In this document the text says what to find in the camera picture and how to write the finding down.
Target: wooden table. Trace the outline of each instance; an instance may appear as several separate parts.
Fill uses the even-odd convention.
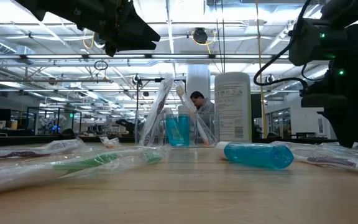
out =
[[[0,223],[358,224],[358,174],[251,169],[211,149],[176,150],[157,165],[2,193]]]

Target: man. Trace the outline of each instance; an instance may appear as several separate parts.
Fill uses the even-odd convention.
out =
[[[214,119],[215,105],[211,102],[211,100],[205,98],[204,95],[198,91],[192,93],[190,95],[190,99],[196,106],[197,113],[201,115],[205,124],[211,128],[209,121]]]

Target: plastic wrapper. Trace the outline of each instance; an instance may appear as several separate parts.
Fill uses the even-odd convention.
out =
[[[183,82],[180,82],[179,84],[177,84],[176,90],[177,90],[177,94],[180,97],[182,104],[189,107],[191,121],[196,123],[198,133],[200,134],[200,137],[202,138],[204,144],[206,146],[216,145],[218,143],[218,141],[215,138],[215,135],[211,132],[211,130],[205,124],[201,115],[197,113],[197,108],[195,107],[195,105],[187,97],[186,92],[185,92],[185,85],[183,84]]]
[[[162,80],[157,97],[151,107],[150,113],[144,124],[142,134],[140,135],[139,145],[141,146],[150,146],[154,144],[155,139],[155,130],[157,129],[158,119],[160,114],[165,106],[165,101],[169,95],[169,92],[173,85],[173,77],[169,76],[166,79]]]
[[[120,151],[83,146],[70,154],[0,160],[0,192],[81,177],[97,171],[114,173],[164,160],[164,147],[123,147]]]
[[[320,145],[273,142],[291,149],[295,161],[319,166],[334,166],[358,172],[358,143],[352,149],[342,147],[337,142]]]
[[[53,141],[41,147],[0,147],[0,159],[9,157],[47,156],[70,152],[83,146],[80,139]]]
[[[100,141],[103,143],[104,146],[106,146],[109,149],[117,149],[119,147],[122,147],[119,144],[118,138],[109,139],[107,137],[100,137]]]

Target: white bottle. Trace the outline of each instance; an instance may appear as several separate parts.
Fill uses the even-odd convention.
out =
[[[220,141],[251,142],[251,91],[248,74],[229,72],[215,78],[215,112],[220,120]]]

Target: dark hair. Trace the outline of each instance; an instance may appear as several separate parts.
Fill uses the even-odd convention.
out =
[[[198,99],[198,98],[202,98],[204,99],[204,95],[202,93],[200,93],[199,91],[195,91],[194,93],[191,94],[190,99]]]

